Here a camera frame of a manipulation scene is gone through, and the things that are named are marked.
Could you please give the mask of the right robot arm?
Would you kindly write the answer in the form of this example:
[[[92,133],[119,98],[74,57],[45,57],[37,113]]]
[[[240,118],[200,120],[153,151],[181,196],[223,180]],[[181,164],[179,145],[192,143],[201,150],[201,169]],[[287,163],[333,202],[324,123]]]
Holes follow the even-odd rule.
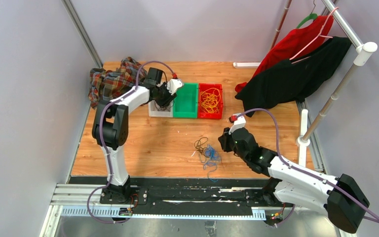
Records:
[[[230,132],[226,127],[218,138],[224,152],[232,152],[258,174],[269,177],[262,192],[270,206],[290,203],[326,215],[334,226],[354,234],[370,203],[357,182],[349,175],[326,175],[300,166],[276,151],[261,147],[246,129]]]

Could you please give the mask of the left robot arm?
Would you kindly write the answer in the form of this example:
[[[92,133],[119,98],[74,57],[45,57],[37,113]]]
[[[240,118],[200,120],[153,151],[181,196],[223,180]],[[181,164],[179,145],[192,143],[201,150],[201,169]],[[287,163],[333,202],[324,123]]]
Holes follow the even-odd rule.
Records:
[[[162,82],[162,71],[150,68],[142,82],[119,98],[102,101],[92,127],[92,136],[100,145],[107,165],[107,183],[102,188],[105,196],[113,196],[120,204],[131,199],[130,176],[125,167],[124,145],[129,133],[129,115],[139,106],[155,101],[159,106],[168,106],[177,97],[184,83],[173,75]]]

